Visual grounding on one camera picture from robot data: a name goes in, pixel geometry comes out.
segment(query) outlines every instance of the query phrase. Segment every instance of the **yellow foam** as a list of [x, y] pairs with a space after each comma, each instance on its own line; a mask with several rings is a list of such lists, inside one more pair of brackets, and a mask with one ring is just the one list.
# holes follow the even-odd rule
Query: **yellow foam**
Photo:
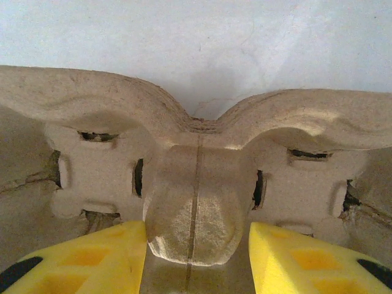
[[139, 293], [146, 255], [143, 222], [126, 222], [35, 251], [43, 261], [4, 294]]
[[252, 223], [249, 256], [257, 294], [391, 294], [357, 260], [367, 255], [285, 230]]

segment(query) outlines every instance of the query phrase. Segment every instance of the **square recess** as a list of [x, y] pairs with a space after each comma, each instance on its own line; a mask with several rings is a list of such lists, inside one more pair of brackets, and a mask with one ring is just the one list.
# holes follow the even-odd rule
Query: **square recess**
[[51, 274], [45, 277], [29, 294], [75, 294], [88, 276], [78, 274]]
[[357, 281], [348, 279], [323, 279], [313, 281], [320, 294], [369, 294]]
[[76, 249], [60, 265], [96, 266], [110, 252], [107, 248], [90, 247]]
[[304, 270], [339, 270], [342, 268], [331, 253], [321, 249], [295, 249], [290, 253]]

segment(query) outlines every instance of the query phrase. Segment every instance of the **white wall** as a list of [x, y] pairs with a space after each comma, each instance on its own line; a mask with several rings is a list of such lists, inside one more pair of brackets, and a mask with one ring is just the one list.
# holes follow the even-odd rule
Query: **white wall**
[[392, 92], [389, 1], [0, 4], [0, 64], [137, 76], [194, 116], [285, 88]]

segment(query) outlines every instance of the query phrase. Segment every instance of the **yellow plastic part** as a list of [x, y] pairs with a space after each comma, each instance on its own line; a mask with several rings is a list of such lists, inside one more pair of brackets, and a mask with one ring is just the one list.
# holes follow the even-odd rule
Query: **yellow plastic part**
[[143, 222], [126, 222], [35, 251], [37, 266], [4, 294], [139, 293], [146, 255]]
[[252, 223], [249, 256], [257, 294], [391, 294], [357, 260], [367, 255], [283, 228]]

